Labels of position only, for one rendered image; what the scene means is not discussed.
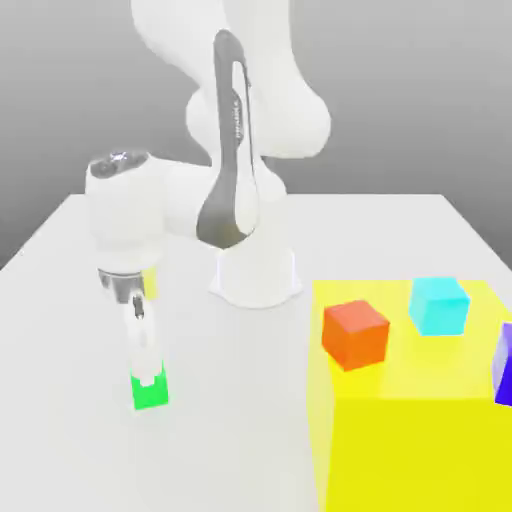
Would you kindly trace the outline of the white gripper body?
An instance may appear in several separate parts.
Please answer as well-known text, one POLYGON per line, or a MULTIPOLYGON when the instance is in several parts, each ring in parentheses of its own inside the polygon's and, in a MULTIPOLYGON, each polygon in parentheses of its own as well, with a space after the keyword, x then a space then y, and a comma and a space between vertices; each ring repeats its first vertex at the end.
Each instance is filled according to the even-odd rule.
POLYGON ((155 379, 162 369, 162 356, 151 304, 143 296, 131 296, 124 306, 124 322, 132 376, 155 379))

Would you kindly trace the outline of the small green cube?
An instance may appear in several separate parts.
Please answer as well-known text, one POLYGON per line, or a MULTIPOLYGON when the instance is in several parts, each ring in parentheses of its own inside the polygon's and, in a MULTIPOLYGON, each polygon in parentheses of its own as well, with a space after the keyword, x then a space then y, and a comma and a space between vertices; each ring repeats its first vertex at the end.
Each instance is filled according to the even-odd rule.
POLYGON ((155 376, 151 385, 143 386, 141 381, 133 375, 130 376, 130 380, 135 410, 153 408, 168 403, 169 393, 164 364, 161 364, 160 372, 155 376))

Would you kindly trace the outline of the small orange cube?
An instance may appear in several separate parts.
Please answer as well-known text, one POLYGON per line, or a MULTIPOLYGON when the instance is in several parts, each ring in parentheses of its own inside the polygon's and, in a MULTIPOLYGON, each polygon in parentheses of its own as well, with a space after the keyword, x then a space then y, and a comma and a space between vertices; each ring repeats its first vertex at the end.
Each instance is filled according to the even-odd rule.
POLYGON ((344 371, 385 360, 390 321, 366 300, 326 307, 321 343, 344 371))

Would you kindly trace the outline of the small cyan cube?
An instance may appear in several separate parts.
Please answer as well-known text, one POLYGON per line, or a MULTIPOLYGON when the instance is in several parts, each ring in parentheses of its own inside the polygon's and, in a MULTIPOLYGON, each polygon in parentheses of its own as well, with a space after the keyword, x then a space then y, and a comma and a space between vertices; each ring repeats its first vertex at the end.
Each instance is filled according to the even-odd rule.
POLYGON ((454 277, 412 281, 408 314, 421 336, 464 334, 471 299, 454 277))

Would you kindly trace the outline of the small blue cube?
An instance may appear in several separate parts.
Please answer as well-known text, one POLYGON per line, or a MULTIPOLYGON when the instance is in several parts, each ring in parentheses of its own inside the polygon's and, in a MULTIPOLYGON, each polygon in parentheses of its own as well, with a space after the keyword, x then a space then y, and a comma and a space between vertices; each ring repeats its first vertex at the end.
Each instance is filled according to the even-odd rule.
POLYGON ((495 403, 512 407, 512 323, 502 325, 491 372, 495 403))

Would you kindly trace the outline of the large yellow box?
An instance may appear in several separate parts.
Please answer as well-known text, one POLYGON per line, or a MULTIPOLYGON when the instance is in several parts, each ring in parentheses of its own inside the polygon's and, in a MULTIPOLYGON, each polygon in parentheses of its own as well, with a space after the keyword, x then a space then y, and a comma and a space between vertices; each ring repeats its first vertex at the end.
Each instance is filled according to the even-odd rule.
POLYGON ((307 414, 319 512, 512 512, 512 407, 491 365, 512 310, 482 280, 459 337, 423 337, 407 280, 313 285, 307 414), (327 307, 364 299, 390 322, 383 362, 344 371, 324 350, 327 307))

